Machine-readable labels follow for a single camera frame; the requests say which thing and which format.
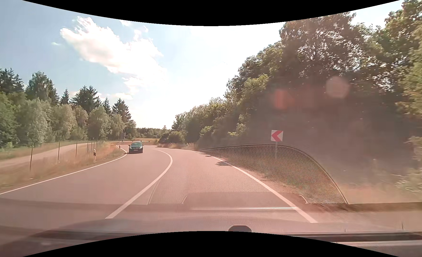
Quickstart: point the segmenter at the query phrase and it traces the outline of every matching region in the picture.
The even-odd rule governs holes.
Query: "mesh pattern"
[[[277,192],[302,195],[309,203],[346,203],[327,172],[308,155],[283,145],[247,145],[204,149],[243,169]]]
[[[264,144],[201,152],[174,151],[173,158],[187,154],[180,158],[188,161],[173,161],[173,166],[150,191],[150,203],[182,203],[190,193],[269,192],[232,166],[279,193],[302,195],[309,203],[345,203],[328,174],[314,160],[287,146]]]

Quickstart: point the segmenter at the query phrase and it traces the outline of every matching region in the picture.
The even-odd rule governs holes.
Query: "sign post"
[[[278,158],[278,142],[282,142],[282,130],[271,130],[271,141],[276,142],[275,145],[275,158]]]

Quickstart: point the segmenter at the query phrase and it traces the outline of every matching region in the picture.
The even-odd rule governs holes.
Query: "dry grass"
[[[403,190],[389,183],[348,183],[338,186],[348,200],[348,203],[403,203],[422,201],[422,193]]]
[[[60,142],[60,147],[75,144],[76,141],[63,141]],[[33,149],[34,154],[46,152],[59,147],[59,142],[54,143],[43,143],[41,146]],[[14,148],[0,148],[0,160],[6,160],[16,157],[27,156],[31,154],[31,148],[26,146],[14,147]]]
[[[184,144],[184,143],[158,143],[157,147],[170,148],[170,149],[185,149],[185,150],[192,150],[192,151],[198,150],[194,143],[188,143],[188,144]]]
[[[95,162],[92,152],[87,153],[86,147],[79,147],[77,158],[75,151],[70,151],[61,155],[59,162],[55,157],[33,161],[31,170],[30,164],[0,169],[0,193],[113,160],[124,153],[117,144],[107,142],[99,147]]]

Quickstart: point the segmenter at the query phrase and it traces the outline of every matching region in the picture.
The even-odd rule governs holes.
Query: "forest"
[[[12,69],[0,67],[0,147],[39,146],[62,140],[120,140],[160,138],[159,128],[137,128],[122,99],[110,105],[93,86],[75,96],[59,96],[43,72],[32,74],[24,85]]]

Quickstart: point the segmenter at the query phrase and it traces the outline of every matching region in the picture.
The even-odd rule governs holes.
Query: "dirt path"
[[[79,143],[77,146],[82,147],[86,144],[87,143]],[[60,148],[60,155],[66,153],[68,151],[72,151],[72,150],[76,150],[75,144],[62,146]],[[40,159],[47,158],[47,157],[57,156],[58,152],[59,152],[59,149],[55,148],[55,149],[52,149],[52,150],[49,150],[49,151],[46,151],[46,152],[35,154],[35,149],[33,149],[32,161],[40,160]],[[26,162],[30,162],[30,155],[0,161],[0,169],[4,168],[4,167],[14,166],[14,165],[21,165],[21,164],[24,164]]]

